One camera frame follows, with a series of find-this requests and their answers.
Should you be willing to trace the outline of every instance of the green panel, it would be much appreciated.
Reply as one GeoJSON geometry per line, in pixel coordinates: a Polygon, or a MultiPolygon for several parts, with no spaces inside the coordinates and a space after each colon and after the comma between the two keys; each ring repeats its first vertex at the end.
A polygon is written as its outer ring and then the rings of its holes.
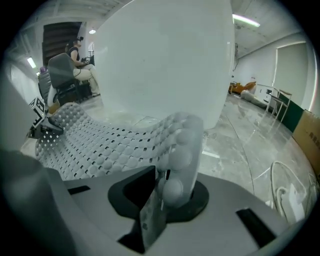
{"type": "MultiPolygon", "coordinates": [[[[283,100],[285,103],[288,103],[289,99],[284,96],[283,94],[280,93],[279,98],[281,100],[283,100]]],[[[285,112],[286,108],[282,107],[279,116],[278,116],[278,120],[281,121],[281,118],[285,112]]],[[[302,116],[302,113],[304,112],[304,110],[298,106],[296,103],[294,103],[293,101],[290,101],[288,110],[283,118],[282,123],[285,125],[285,127],[287,127],[291,132],[294,132],[294,130],[296,129],[300,118],[302,116]]]]}

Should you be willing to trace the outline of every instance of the marble floor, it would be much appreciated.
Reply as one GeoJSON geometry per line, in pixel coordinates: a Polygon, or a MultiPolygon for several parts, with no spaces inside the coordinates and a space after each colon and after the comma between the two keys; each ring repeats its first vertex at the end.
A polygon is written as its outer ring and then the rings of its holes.
{"type": "MultiPolygon", "coordinates": [[[[81,106],[101,122],[147,127],[159,121],[139,114],[107,113],[99,96],[81,106]]],[[[35,139],[28,139],[21,151],[34,157],[35,143],[35,139]]],[[[310,179],[315,182],[315,175],[292,133],[263,109],[228,95],[216,126],[204,132],[198,171],[236,183],[272,206],[270,167],[274,161],[288,165],[309,192],[310,179]]],[[[280,165],[275,165],[274,173],[277,187],[289,188],[292,183],[303,194],[292,173],[280,165]]],[[[302,202],[305,212],[310,211],[308,200],[309,195],[302,202]]]]}

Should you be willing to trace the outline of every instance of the white ceiling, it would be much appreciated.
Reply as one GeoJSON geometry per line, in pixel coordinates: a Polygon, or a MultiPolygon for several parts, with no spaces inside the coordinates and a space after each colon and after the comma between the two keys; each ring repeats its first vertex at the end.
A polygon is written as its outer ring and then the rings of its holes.
{"type": "Polygon", "coordinates": [[[234,20],[235,42],[241,58],[267,44],[301,31],[300,26],[275,0],[231,0],[234,14],[260,23],[255,27],[234,20]]]}
{"type": "Polygon", "coordinates": [[[48,0],[42,4],[22,26],[7,55],[29,68],[27,58],[32,57],[37,70],[42,66],[44,25],[62,22],[87,22],[98,29],[106,19],[131,0],[48,0]]]}
{"type": "MultiPolygon", "coordinates": [[[[98,29],[103,22],[131,0],[49,0],[24,24],[7,52],[26,63],[32,56],[42,66],[43,27],[60,22],[87,22],[98,29]]],[[[261,24],[254,27],[235,20],[239,58],[275,40],[299,32],[294,19],[274,0],[230,0],[232,12],[261,24]]]]}

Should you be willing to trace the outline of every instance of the person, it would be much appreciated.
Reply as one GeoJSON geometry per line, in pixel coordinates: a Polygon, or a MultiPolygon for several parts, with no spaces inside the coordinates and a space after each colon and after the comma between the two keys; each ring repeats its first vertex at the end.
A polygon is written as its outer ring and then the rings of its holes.
{"type": "Polygon", "coordinates": [[[93,96],[100,95],[96,67],[92,64],[80,62],[79,48],[81,42],[78,38],[72,39],[65,47],[65,52],[74,62],[73,75],[79,81],[89,80],[90,88],[93,96]]]}

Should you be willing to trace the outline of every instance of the black office chair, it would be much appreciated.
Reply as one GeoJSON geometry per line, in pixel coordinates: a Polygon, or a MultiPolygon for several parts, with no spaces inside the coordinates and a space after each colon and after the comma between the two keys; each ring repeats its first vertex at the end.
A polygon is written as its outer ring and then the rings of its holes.
{"type": "Polygon", "coordinates": [[[61,106],[73,101],[70,98],[74,94],[78,103],[92,95],[89,83],[80,85],[79,80],[75,79],[74,68],[72,59],[66,53],[52,57],[48,62],[51,85],[57,91],[57,99],[61,106]]]}
{"type": "Polygon", "coordinates": [[[39,80],[38,86],[39,86],[39,91],[40,91],[41,97],[43,98],[44,102],[47,103],[49,89],[51,86],[51,80],[50,80],[48,70],[39,74],[38,80],[39,80]]]}

